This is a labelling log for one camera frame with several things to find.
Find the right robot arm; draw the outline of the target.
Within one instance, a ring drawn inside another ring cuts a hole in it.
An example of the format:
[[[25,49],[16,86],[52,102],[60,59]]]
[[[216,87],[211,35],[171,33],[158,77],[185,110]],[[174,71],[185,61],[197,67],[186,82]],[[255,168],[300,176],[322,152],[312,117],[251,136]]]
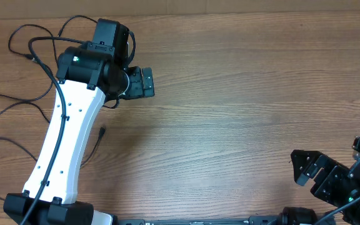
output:
[[[340,212],[349,224],[360,224],[360,137],[352,144],[355,163],[347,167],[320,151],[295,149],[291,153],[294,181],[304,186],[314,180],[311,194],[336,207],[319,222]]]

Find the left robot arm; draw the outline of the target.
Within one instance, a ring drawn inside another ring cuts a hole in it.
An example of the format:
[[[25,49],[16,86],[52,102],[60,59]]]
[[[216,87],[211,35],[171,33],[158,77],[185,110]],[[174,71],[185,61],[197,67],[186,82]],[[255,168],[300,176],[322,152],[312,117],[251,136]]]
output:
[[[99,19],[91,41],[72,40],[50,79],[56,87],[51,122],[36,165],[4,212],[17,224],[116,224],[117,217],[78,201],[78,177],[93,123],[109,101],[154,96],[152,70],[131,66],[134,34]]]

